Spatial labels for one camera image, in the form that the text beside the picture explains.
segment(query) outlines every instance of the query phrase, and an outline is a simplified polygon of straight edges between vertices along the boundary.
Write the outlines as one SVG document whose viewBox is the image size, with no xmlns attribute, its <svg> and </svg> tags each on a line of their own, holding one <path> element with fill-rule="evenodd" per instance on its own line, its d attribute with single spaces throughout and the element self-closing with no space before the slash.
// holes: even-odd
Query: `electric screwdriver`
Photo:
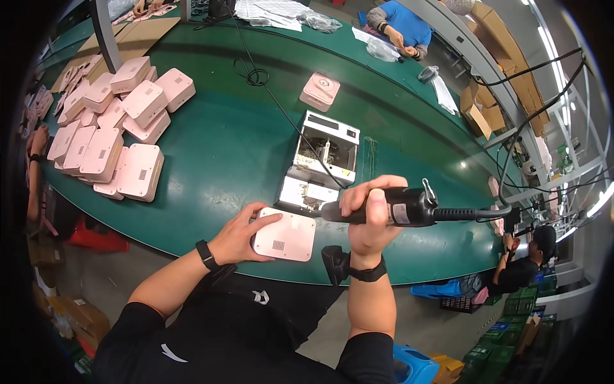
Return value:
<svg viewBox="0 0 614 384">
<path fill-rule="evenodd" d="M 388 225 L 396 227 L 428 227 L 438 221 L 464 221 L 477 218 L 492 218 L 502 215 L 500 211 L 481 211 L 473 208 L 438 208 L 435 192 L 429 181 L 422 179 L 424 188 L 382 188 L 388 203 Z M 367 202 L 349 216 L 341 215 L 339 201 L 322 206 L 322 218 L 327 221 L 364 224 L 367 222 Z"/>
</svg>

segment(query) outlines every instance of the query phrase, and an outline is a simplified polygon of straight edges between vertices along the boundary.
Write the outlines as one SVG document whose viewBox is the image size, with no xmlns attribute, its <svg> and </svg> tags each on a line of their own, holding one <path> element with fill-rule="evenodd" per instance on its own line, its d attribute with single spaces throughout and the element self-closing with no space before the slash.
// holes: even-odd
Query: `black wristband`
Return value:
<svg viewBox="0 0 614 384">
<path fill-rule="evenodd" d="M 217 272 L 222 268 L 221 265 L 216 263 L 216 259 L 211 254 L 211 251 L 209 250 L 209 246 L 207 245 L 206 241 L 201 240 L 196 243 L 196 250 L 198 251 L 200 258 L 203 260 L 204 266 L 207 267 L 211 272 Z"/>
<path fill-rule="evenodd" d="M 384 256 L 382 255 L 379 264 L 375 268 L 358 270 L 356 268 L 352 268 L 348 266 L 348 274 L 354 278 L 357 278 L 360 281 L 366 281 L 367 283 L 372 283 L 374 281 L 378 281 L 380 277 L 384 276 L 388 273 L 386 269 L 386 262 L 384 261 Z"/>
</svg>

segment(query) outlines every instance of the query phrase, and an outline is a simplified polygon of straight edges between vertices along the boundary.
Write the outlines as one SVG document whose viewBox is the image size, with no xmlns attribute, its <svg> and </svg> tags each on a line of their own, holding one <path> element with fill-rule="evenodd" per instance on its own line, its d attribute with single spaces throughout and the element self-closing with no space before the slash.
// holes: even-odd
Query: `blue shirt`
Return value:
<svg viewBox="0 0 614 384">
<path fill-rule="evenodd" d="M 431 29 L 427 22 L 414 12 L 397 3 L 388 1 L 379 6 L 386 13 L 386 23 L 403 35 L 405 47 L 430 43 Z"/>
</svg>

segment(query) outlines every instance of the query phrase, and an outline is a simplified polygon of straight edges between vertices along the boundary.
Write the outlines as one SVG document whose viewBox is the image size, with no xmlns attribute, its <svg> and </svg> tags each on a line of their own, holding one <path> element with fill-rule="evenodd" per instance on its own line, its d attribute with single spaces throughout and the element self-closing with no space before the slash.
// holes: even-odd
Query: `black cap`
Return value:
<svg viewBox="0 0 614 384">
<path fill-rule="evenodd" d="M 537 244 L 537 249 L 543 252 L 544 262 L 548 262 L 554 256 L 556 247 L 556 231 L 550 225 L 537 227 L 533 231 L 533 241 Z"/>
</svg>

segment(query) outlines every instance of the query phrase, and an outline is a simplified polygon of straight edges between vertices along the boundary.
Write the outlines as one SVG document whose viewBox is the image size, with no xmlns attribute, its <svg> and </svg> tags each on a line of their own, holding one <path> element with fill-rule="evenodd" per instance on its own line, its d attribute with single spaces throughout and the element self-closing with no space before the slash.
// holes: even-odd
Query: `vent grille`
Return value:
<svg viewBox="0 0 614 384">
<path fill-rule="evenodd" d="M 275 249 L 276 251 L 283 251 L 285 246 L 285 241 L 273 240 L 273 249 Z"/>
</svg>

